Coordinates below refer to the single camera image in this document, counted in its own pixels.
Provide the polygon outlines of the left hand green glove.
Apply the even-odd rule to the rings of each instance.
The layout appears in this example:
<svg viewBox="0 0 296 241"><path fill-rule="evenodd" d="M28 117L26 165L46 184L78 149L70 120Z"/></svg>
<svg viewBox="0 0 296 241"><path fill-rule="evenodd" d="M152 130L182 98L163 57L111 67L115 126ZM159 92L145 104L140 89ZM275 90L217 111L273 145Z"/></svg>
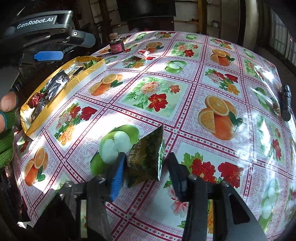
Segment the left hand green glove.
<svg viewBox="0 0 296 241"><path fill-rule="evenodd" d="M13 158L14 132L12 128L16 122L15 107L17 103L18 99L13 91L1 98L1 169L7 166Z"/></svg>

